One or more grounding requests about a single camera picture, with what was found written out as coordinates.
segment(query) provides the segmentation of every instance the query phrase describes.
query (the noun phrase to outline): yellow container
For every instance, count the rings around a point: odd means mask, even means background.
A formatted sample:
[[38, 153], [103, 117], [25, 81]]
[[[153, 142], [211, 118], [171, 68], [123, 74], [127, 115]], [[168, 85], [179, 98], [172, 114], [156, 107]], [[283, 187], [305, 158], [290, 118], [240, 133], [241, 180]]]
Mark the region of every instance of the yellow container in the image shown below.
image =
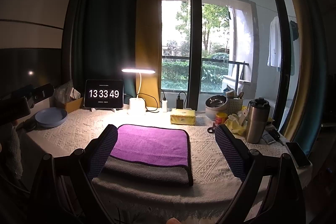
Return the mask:
[[225, 113], [225, 112], [218, 112], [216, 114], [215, 124], [216, 125], [220, 125], [220, 124], [225, 123], [225, 121], [227, 120], [227, 117], [228, 117], [227, 113]]
[[196, 124], [196, 115], [194, 110], [173, 108], [170, 113], [170, 123], [188, 124], [194, 126]]

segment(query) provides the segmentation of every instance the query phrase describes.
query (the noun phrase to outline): thermos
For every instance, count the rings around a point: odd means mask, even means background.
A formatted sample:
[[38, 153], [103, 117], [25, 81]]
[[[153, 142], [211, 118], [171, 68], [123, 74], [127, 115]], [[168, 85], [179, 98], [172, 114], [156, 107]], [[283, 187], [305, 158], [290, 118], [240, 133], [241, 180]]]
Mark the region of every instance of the thermos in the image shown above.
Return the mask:
[[270, 106], [262, 97], [250, 101], [249, 105], [245, 139], [248, 143], [258, 143], [268, 120]]

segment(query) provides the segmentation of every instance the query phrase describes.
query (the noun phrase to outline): towel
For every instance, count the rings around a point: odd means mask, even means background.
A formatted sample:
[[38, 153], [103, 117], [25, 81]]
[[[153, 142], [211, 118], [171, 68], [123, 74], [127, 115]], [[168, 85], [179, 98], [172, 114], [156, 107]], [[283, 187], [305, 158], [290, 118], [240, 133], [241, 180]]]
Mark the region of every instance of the towel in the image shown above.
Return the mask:
[[124, 124], [103, 172], [164, 185], [193, 185], [189, 135], [181, 129]]
[[0, 126], [0, 141], [3, 144], [1, 153], [5, 153], [6, 166], [14, 178], [20, 179], [23, 172], [20, 141], [11, 123]]

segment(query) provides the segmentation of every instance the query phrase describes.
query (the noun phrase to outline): tree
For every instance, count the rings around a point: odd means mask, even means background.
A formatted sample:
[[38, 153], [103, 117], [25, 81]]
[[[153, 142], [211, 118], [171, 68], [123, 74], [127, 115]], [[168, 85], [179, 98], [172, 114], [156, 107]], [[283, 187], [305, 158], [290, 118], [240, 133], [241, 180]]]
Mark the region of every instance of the tree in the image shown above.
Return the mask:
[[168, 50], [171, 50], [171, 54], [172, 55], [175, 55], [175, 53], [176, 53], [176, 49], [177, 49], [177, 42], [175, 41], [175, 40], [169, 40], [168, 42], [167, 42], [167, 49]]
[[190, 44], [190, 9], [187, 2], [181, 3], [181, 12], [177, 12], [176, 19], [182, 23], [176, 25], [175, 29], [181, 34], [184, 33], [186, 41]]
[[210, 47], [209, 47], [210, 54], [215, 53], [217, 50], [219, 50], [222, 47], [222, 45], [217, 42], [214, 42], [214, 43], [210, 42], [209, 44], [210, 44]]
[[210, 52], [209, 35], [214, 28], [229, 27], [228, 7], [204, 4], [202, 7], [202, 42], [205, 52]]
[[176, 50], [178, 56], [189, 56], [190, 54], [190, 42], [189, 41], [182, 41], [181, 44], [177, 47]]
[[[215, 28], [223, 27], [226, 31], [229, 27], [228, 7], [214, 4], [202, 5], [202, 43], [204, 54], [207, 55], [211, 50], [209, 35]], [[186, 41], [190, 43], [190, 7], [187, 2], [181, 3], [181, 11], [177, 12], [176, 19], [181, 24], [176, 25], [176, 30], [186, 35]]]

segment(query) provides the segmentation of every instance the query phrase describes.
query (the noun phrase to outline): desk lamp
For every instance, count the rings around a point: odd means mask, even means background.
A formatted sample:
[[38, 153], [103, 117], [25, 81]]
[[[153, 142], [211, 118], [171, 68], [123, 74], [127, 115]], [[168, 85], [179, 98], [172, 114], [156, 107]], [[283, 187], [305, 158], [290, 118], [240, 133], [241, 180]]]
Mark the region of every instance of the desk lamp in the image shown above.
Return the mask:
[[146, 114], [146, 104], [144, 99], [139, 98], [139, 92], [141, 89], [141, 81], [142, 77], [141, 74], [153, 74], [155, 70], [152, 69], [137, 69], [137, 68], [125, 68], [122, 69], [122, 72], [132, 72], [132, 73], [139, 73], [140, 75], [140, 85], [138, 92], [136, 93], [136, 98], [129, 99], [129, 109], [127, 111], [128, 114], [135, 114], [135, 115], [145, 115]]

